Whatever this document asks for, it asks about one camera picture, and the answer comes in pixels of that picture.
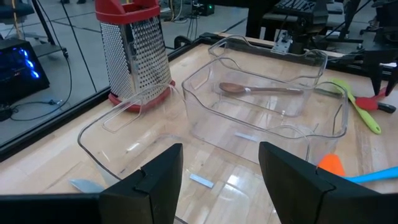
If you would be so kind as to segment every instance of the red spatula head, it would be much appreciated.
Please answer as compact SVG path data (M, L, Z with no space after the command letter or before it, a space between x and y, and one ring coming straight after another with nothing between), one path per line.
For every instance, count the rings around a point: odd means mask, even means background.
M377 110L377 101L372 98L357 97L355 103L363 110Z

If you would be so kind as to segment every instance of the red grater base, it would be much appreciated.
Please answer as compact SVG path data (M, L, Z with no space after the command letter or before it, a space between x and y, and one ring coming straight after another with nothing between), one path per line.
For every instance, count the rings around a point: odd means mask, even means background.
M175 86L175 81L171 81L170 85ZM143 110L149 110L153 107L155 107L156 105L158 105L160 102L163 102L168 96L170 95L170 89L167 88L163 93L161 93L157 98L151 100L150 102L148 102L145 106L141 106L141 105L131 105L129 106L126 110L130 111L130 112L135 112L138 113L140 111ZM108 95L108 99L110 100L110 102L112 102L114 105L118 105L120 104L122 101L119 100L116 96L114 96L112 93L110 93Z

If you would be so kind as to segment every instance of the wooden spoon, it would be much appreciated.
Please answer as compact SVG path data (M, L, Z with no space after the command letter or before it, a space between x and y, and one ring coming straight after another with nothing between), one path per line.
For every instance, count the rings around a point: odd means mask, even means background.
M222 82L219 85L220 89L227 93L246 93L251 91L273 91L282 93L293 93L302 94L303 90L295 88L276 88L276 87L253 87L253 86L243 86L235 83Z

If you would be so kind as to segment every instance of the orange object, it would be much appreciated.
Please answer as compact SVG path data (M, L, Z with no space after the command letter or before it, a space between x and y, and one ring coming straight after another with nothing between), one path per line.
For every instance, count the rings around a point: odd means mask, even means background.
M319 162L318 167L331 172L332 174L336 174L339 176L345 176L343 165L340 161L340 158L336 154L327 154L324 158Z

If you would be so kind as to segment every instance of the green handle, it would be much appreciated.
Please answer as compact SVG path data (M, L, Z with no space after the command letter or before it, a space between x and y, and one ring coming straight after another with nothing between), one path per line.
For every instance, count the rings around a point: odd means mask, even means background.
M381 128L380 128L379 124L373 119L373 117L366 110L362 110L361 108L359 108L356 105L355 97L351 93L348 93L347 96L348 96L350 102L352 102L352 104L354 105L356 111L358 111L358 113L361 116L361 118L363 119L363 121L370 128L370 130L376 134L381 134Z

